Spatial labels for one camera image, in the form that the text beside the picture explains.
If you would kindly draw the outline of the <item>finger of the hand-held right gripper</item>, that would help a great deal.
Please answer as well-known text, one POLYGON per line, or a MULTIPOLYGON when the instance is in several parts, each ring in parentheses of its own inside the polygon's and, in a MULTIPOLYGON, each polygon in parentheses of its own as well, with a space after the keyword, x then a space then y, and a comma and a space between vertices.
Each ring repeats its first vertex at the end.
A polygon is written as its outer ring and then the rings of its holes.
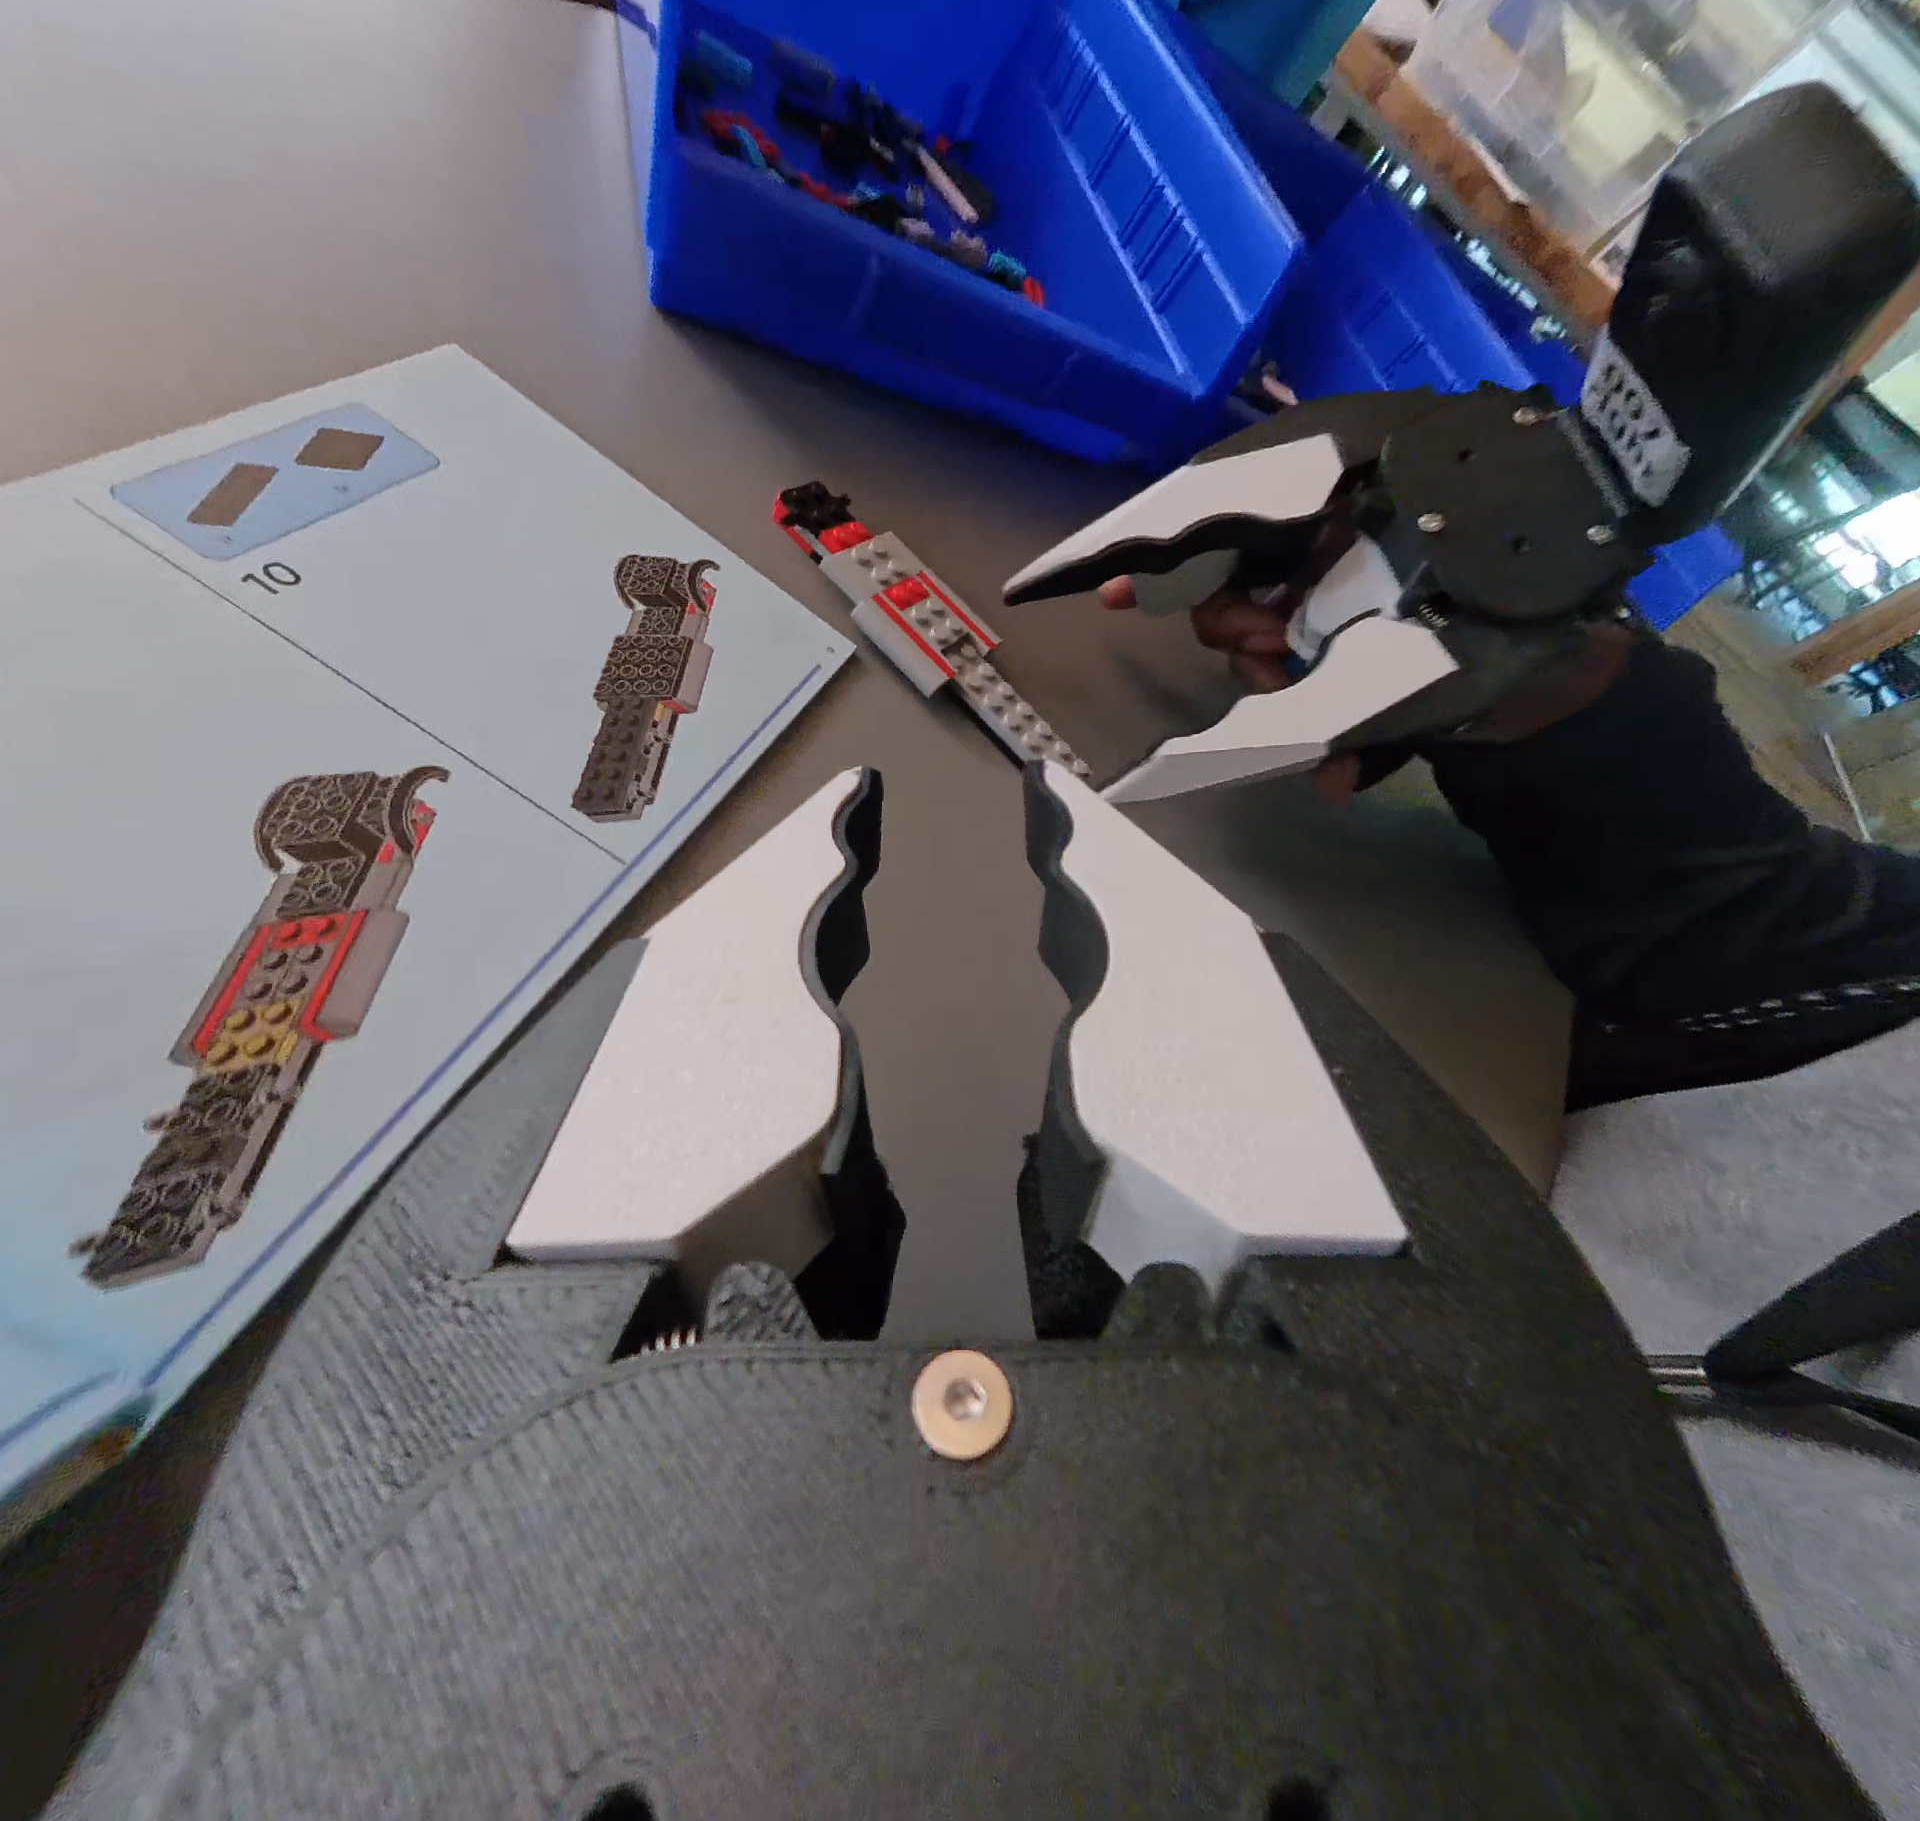
POLYGON ((1227 562, 1213 588, 1283 586, 1377 467, 1377 445, 1328 433, 1181 465, 1022 563, 1003 603, 1060 601, 1119 576, 1179 578, 1208 558, 1227 562))
POLYGON ((1296 610, 1290 638, 1315 648, 1298 682, 1249 694, 1210 729, 1173 737, 1108 785, 1116 805, 1194 798, 1319 767, 1332 752, 1423 734, 1462 713, 1462 666, 1442 637, 1400 614, 1386 562, 1339 562, 1296 610))

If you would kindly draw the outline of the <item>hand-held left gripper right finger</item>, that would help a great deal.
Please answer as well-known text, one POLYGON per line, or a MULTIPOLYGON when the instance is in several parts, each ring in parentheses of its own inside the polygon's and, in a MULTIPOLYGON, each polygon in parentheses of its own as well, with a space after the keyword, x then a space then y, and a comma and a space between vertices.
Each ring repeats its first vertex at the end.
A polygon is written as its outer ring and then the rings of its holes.
POLYGON ((1095 789, 1019 775, 1065 994, 1017 1183, 1038 1332, 1101 1332, 1137 1274, 1218 1298, 1265 1258, 1400 1258, 1402 1210, 1256 921, 1095 789))

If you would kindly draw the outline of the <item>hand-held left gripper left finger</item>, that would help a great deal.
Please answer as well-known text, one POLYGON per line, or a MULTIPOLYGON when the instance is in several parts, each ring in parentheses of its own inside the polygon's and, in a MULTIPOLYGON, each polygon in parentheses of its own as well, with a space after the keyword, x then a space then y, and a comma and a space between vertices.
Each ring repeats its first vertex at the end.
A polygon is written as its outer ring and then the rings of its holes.
POLYGON ((663 1265, 687 1308, 764 1265, 825 1340, 876 1340, 905 1210, 842 1001, 880 814, 876 769, 833 775, 641 938, 513 1258, 663 1265))

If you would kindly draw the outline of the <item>grey and red brick model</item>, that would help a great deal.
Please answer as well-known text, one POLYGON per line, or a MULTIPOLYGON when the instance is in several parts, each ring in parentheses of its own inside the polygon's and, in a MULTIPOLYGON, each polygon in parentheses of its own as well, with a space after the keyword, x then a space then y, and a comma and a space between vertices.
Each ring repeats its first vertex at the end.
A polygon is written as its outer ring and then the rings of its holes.
POLYGON ((921 697, 949 697, 1015 764, 1090 767, 1022 699, 995 662, 995 635, 897 536, 867 529, 823 482, 785 488, 774 520, 846 601, 858 633, 921 697))

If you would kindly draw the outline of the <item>blue plastic bin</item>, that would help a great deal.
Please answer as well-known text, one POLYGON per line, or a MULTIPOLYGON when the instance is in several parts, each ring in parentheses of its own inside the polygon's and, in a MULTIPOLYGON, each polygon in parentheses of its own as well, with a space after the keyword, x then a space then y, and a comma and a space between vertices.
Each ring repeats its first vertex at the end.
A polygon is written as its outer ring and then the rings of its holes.
POLYGON ((1012 142, 1041 241, 1045 441, 1165 474, 1265 426, 1236 397, 1274 364, 1309 404, 1491 384, 1572 408, 1586 363, 1408 208, 1369 164, 1274 100, 1164 0, 1054 0, 1027 27, 1012 142))
POLYGON ((1019 115, 1017 91, 1001 80, 1053 2, 614 0, 654 305, 1095 461, 1087 439, 1045 441, 1068 415, 1041 406, 1040 337, 1054 314, 1041 241, 1062 231, 1062 201, 1048 186, 1062 174, 1041 170, 1033 195, 1008 186, 1012 142, 1040 121, 1019 115), (759 180, 678 132, 675 66, 699 30, 744 36, 752 54, 789 39, 968 144, 999 201, 990 239, 1040 277, 1045 306, 759 180))

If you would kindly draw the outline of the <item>pile of toy bricks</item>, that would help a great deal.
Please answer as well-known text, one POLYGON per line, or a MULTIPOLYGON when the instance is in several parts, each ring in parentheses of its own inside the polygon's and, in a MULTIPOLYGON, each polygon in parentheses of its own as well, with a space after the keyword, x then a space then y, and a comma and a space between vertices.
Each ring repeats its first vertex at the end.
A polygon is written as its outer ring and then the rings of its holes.
POLYGON ((675 66, 672 119, 759 180, 1045 306, 1040 277, 990 239, 999 201, 968 144, 789 39, 752 54, 744 36, 699 30, 675 66))

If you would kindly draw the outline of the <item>light blue instruction booklet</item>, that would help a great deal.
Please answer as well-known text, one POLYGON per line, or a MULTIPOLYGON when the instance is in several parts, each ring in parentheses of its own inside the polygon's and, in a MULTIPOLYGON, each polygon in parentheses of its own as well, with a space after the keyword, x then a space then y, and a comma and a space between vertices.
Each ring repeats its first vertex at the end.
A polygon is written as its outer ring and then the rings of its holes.
POLYGON ((456 347, 4 488, 4 1538, 848 660, 456 347))

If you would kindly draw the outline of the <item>person's right forearm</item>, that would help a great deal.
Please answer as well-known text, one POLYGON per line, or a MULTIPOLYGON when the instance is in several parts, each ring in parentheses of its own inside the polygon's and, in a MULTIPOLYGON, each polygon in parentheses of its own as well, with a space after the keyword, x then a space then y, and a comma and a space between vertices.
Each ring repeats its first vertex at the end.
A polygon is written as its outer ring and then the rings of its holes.
POLYGON ((1594 627, 1477 737, 1417 755, 1582 1016, 1697 1036, 1916 1018, 1916 858, 1782 798, 1697 653, 1594 627))

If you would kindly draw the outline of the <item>grey desk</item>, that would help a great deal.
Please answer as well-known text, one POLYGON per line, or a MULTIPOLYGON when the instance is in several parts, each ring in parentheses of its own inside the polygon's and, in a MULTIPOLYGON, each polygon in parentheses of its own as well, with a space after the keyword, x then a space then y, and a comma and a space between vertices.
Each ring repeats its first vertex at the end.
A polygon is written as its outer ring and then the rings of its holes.
MULTIPOLYGON (((4 0, 4 479, 459 344, 837 621, 767 510, 821 479, 984 607, 1133 482, 659 316, 618 58, 566 0, 4 0)), ((1004 670, 1100 775, 1229 699, 1185 633, 1082 599, 1014 608, 1004 670)), ((892 1332, 1012 1338, 1012 1186, 1060 992, 1012 766, 867 648, 509 1042, 851 764, 882 775, 875 955, 848 1001, 907 1206, 892 1332)), ((1295 937, 1526 1181, 1558 1161, 1566 1001, 1481 848, 1414 771, 1326 808, 1300 783, 1139 812, 1295 937)), ((308 1265, 158 1430, 4 1555, 4 1609, 163 1590, 236 1404, 308 1265)))

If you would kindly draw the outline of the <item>person's right hand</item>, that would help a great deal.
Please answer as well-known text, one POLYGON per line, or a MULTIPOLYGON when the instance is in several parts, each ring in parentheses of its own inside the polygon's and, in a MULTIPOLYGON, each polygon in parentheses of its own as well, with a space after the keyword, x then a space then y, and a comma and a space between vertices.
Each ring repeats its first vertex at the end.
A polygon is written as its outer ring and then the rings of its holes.
POLYGON ((1273 694, 1295 684, 1300 662, 1287 644, 1287 621, 1273 603, 1222 588, 1187 614, 1199 648, 1226 660, 1244 694, 1273 694))

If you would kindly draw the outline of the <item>empty blue plastic bin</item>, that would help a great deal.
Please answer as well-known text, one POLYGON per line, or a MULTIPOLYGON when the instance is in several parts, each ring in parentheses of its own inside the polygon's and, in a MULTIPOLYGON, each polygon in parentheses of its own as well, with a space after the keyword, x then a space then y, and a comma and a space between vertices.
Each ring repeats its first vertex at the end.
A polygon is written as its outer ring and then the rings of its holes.
POLYGON ((1165 474, 1265 426, 1236 397, 1274 364, 1309 404, 1491 384, 1572 408, 1586 363, 1408 208, 1369 164, 1274 100, 1164 0, 1054 0, 1027 27, 1012 142, 1041 241, 1045 441, 1165 474))

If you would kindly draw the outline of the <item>clear plastic box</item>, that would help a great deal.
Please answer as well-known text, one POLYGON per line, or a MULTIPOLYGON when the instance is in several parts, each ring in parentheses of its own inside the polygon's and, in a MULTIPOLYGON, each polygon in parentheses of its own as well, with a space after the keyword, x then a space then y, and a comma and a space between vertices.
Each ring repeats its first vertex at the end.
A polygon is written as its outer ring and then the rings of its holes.
POLYGON ((1815 42, 1857 2, 1440 0, 1405 78, 1575 249, 1623 253, 1675 155, 1815 80, 1815 42))

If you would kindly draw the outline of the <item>person's black jacket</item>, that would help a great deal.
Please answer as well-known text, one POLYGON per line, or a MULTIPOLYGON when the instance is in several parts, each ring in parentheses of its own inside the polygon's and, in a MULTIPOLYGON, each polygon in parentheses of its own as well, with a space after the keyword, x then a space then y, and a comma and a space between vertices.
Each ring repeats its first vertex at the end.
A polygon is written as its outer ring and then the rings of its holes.
POLYGON ((1682 994, 1652 1010, 1582 1008, 1564 1108, 1582 1115, 1767 1081, 1896 1036, 1916 1018, 1916 962, 1877 973, 1827 968, 1804 987, 1773 994, 1682 994))

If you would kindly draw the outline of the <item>black chair base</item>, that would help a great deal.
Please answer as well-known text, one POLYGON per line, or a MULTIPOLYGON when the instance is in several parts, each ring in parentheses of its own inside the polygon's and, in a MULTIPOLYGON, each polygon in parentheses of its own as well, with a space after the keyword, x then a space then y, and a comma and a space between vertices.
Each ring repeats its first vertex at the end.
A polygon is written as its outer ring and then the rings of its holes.
POLYGON ((1917 1214, 1859 1240, 1716 1340, 1703 1356, 1645 1354, 1668 1395, 1754 1415, 1832 1413, 1917 1443, 1916 1401, 1826 1383, 1804 1367, 1917 1331, 1917 1214))

